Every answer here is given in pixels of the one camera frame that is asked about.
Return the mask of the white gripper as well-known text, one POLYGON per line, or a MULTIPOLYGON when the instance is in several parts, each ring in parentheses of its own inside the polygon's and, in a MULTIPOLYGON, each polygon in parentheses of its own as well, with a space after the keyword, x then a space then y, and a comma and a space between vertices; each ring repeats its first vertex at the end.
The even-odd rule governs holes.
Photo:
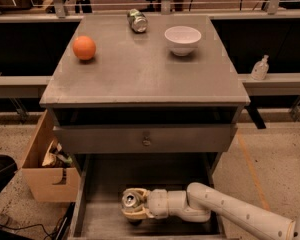
POLYGON ((144 188, 128 188, 123 192, 122 203, 124 205, 140 205, 146 200, 148 209, 144 207, 138 210, 123 209, 123 215, 128 220, 164 219, 168 217, 168 192, 166 190, 156 189, 150 192, 144 188))

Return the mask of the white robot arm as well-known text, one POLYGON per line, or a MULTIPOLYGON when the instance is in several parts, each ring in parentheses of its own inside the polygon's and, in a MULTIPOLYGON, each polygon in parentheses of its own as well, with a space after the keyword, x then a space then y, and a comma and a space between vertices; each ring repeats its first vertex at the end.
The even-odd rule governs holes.
POLYGON ((300 215, 296 220, 251 205, 202 183, 186 190, 129 188, 123 192, 122 213, 128 220, 165 219, 206 222, 215 212, 259 240, 300 240, 300 215))

